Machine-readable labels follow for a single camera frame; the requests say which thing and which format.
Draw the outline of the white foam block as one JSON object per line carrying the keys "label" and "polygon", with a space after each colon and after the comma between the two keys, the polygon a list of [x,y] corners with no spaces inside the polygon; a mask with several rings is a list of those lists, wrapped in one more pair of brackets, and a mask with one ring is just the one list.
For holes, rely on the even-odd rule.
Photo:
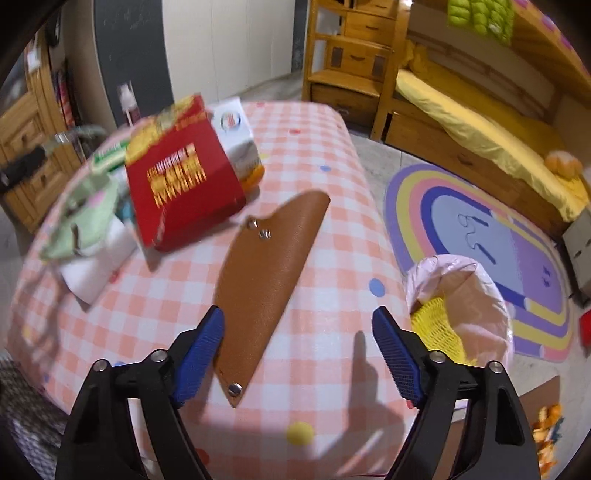
{"label": "white foam block", "polygon": [[89,256],[62,264],[59,272],[69,291],[82,303],[91,305],[136,249],[131,231],[113,216],[99,246]]}

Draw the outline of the green medicine box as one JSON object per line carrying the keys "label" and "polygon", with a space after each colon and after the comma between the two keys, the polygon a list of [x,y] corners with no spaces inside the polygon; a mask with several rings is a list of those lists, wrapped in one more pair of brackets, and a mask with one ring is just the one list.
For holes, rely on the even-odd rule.
{"label": "green medicine box", "polygon": [[121,140],[104,152],[95,153],[90,161],[90,171],[93,174],[101,174],[121,167],[125,162],[129,143],[129,139]]}

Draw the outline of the white milk carton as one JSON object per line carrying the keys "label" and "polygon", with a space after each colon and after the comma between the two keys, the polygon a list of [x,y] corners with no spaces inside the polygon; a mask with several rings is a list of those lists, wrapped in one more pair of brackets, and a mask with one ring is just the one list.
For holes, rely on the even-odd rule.
{"label": "white milk carton", "polygon": [[261,164],[252,127],[238,97],[207,107],[211,125],[239,180],[245,181]]}

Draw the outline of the pink lined trash bin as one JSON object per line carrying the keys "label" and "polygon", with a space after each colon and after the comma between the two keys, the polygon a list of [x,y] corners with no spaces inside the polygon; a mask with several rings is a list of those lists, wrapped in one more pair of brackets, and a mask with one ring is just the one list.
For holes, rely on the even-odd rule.
{"label": "pink lined trash bin", "polygon": [[411,315],[435,297],[445,301],[452,328],[462,339],[469,364],[491,361],[511,365],[512,319],[505,300],[484,267],[452,254],[426,257],[407,273],[406,300]]}

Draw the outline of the yellow mesh net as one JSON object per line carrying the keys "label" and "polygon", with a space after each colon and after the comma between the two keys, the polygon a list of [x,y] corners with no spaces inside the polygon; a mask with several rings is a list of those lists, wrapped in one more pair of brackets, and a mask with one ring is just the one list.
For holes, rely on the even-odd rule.
{"label": "yellow mesh net", "polygon": [[412,331],[430,351],[438,350],[455,363],[469,364],[462,339],[451,326],[442,297],[432,298],[422,304],[411,315],[411,325]]}

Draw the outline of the brown leather sheath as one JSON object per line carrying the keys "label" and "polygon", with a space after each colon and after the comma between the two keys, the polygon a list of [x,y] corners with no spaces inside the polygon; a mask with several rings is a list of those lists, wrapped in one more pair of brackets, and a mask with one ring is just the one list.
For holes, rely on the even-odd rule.
{"label": "brown leather sheath", "polygon": [[308,190],[270,216],[249,216],[226,253],[213,303],[224,315],[214,372],[238,407],[296,289],[331,199]]}

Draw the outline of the rainbow oval rug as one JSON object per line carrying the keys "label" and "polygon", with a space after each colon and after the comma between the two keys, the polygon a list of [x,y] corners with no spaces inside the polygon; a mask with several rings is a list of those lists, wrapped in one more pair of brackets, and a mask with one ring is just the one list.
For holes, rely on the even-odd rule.
{"label": "rainbow oval rug", "polygon": [[384,218],[403,272],[433,255],[479,262],[513,319],[517,353],[567,359],[573,341],[568,277],[554,243],[515,210],[435,166],[394,174]]}

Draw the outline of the orange peel pile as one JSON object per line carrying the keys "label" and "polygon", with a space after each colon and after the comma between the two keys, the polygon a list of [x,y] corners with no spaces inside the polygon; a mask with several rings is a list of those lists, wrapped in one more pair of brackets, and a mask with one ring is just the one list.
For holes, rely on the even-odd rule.
{"label": "orange peel pile", "polygon": [[560,428],[563,421],[562,405],[555,403],[541,407],[538,411],[538,419],[532,424],[532,435],[542,479],[546,479],[557,464],[555,449],[557,442],[561,439]]}

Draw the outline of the green patterned wrapper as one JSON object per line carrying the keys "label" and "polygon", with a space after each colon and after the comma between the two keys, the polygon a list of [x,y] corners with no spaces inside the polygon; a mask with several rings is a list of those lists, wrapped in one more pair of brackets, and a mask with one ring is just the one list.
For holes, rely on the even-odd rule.
{"label": "green patterned wrapper", "polygon": [[97,252],[108,233],[118,197],[117,182],[108,174],[87,173],[62,203],[40,258],[65,261]]}

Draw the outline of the red snack box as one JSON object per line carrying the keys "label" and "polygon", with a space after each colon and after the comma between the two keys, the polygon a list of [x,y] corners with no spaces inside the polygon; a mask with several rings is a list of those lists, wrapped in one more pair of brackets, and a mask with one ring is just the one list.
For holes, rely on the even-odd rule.
{"label": "red snack box", "polygon": [[131,134],[125,169],[147,249],[182,247],[245,207],[245,191],[199,95],[145,119]]}

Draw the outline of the grey nightstand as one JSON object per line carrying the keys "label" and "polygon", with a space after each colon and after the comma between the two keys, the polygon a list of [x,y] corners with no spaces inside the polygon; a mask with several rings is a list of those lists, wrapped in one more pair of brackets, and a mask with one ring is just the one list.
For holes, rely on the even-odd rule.
{"label": "grey nightstand", "polygon": [[587,206],[563,234],[567,256],[574,272],[574,293],[579,303],[590,302],[591,282],[591,216]]}

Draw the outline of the yellow bed sheet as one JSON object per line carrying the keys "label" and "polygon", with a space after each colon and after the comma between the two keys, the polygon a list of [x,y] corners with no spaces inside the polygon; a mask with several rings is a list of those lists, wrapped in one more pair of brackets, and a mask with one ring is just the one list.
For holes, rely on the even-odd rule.
{"label": "yellow bed sheet", "polygon": [[467,108],[408,70],[398,73],[396,90],[441,127],[460,146],[493,162],[504,173],[524,181],[572,222],[588,203],[550,172],[533,149],[497,123]]}

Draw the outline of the orange plush toy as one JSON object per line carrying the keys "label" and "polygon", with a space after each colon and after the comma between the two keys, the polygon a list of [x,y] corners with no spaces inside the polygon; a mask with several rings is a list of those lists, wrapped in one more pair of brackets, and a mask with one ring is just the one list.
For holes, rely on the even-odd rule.
{"label": "orange plush toy", "polygon": [[581,162],[569,152],[562,150],[550,152],[544,159],[544,165],[551,173],[565,180],[578,178],[583,171]]}

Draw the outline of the white spray bottle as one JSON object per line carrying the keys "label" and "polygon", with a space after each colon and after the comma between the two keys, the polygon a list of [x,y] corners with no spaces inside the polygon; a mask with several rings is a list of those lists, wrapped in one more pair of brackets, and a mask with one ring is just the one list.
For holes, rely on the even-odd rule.
{"label": "white spray bottle", "polygon": [[140,120],[141,114],[130,82],[118,87],[118,98],[125,122],[129,126],[135,125]]}

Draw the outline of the wooden bunk bed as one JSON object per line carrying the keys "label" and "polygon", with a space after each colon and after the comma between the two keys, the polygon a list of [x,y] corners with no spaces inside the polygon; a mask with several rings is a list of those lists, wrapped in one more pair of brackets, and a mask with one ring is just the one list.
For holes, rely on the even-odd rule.
{"label": "wooden bunk bed", "polygon": [[[524,181],[504,173],[493,162],[460,146],[427,114],[396,90],[398,73],[408,70],[439,92],[512,133],[540,155],[569,152],[565,136],[553,122],[567,96],[590,104],[590,74],[564,35],[530,1],[515,1],[511,45],[463,29],[456,43],[446,43],[418,27],[418,18],[443,13],[448,1],[413,3],[398,63],[394,90],[383,95],[387,116],[375,140],[397,147],[469,180],[516,210],[552,239],[572,222]],[[565,180],[574,194],[590,200],[583,176]]]}

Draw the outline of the wooden cabinet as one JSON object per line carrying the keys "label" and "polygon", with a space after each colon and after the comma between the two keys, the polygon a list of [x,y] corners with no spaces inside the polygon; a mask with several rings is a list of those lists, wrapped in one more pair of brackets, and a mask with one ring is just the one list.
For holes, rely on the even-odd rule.
{"label": "wooden cabinet", "polygon": [[73,123],[62,108],[45,32],[38,31],[1,85],[1,166],[16,163],[25,178],[2,196],[5,209],[35,232],[81,166],[72,144],[50,147]]}

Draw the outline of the white wardrobe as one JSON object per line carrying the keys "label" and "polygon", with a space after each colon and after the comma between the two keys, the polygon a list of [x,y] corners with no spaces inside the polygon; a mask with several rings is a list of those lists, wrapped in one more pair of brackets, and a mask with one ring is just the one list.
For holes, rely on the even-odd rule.
{"label": "white wardrobe", "polygon": [[208,103],[290,73],[293,1],[96,1],[98,63],[114,121],[131,85],[142,115],[192,93]]}

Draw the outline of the wooden stair drawers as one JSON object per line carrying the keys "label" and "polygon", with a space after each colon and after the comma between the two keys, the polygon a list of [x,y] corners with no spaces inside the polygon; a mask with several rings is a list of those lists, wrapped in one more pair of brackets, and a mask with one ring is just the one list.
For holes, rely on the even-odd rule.
{"label": "wooden stair drawers", "polygon": [[329,105],[377,137],[405,56],[411,1],[311,1],[301,99]]}

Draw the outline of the green puffer jacket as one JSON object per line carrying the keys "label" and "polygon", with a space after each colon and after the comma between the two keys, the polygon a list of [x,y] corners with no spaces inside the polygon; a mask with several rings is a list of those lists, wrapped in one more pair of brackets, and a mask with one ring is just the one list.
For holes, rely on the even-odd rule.
{"label": "green puffer jacket", "polygon": [[511,0],[449,0],[448,22],[510,46],[514,27]]}

